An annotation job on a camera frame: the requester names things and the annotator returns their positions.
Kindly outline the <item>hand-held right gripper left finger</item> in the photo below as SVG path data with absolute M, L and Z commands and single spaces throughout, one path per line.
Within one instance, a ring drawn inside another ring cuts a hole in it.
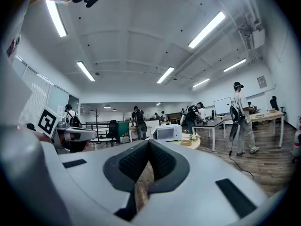
M 52 226 L 148 226 L 135 192 L 115 189 L 103 172 L 108 158 L 138 145 L 58 155 L 41 143 L 41 218 Z

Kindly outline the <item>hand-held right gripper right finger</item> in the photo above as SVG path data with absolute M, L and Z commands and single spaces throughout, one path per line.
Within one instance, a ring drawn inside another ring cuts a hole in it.
M 228 178 L 256 207 L 268 197 L 245 174 L 221 158 L 163 142 L 190 164 L 186 179 L 172 192 L 152 194 L 131 221 L 136 226 L 226 226 L 239 220 L 216 181 Z

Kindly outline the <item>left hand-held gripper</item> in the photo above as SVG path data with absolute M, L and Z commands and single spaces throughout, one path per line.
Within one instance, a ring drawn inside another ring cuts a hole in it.
M 65 141 L 89 141 L 97 138 L 97 132 L 94 130 L 67 127 L 62 116 L 46 106 L 41 111 L 38 128 L 50 138 L 58 154 L 70 153 L 70 149 L 66 148 L 67 142 Z

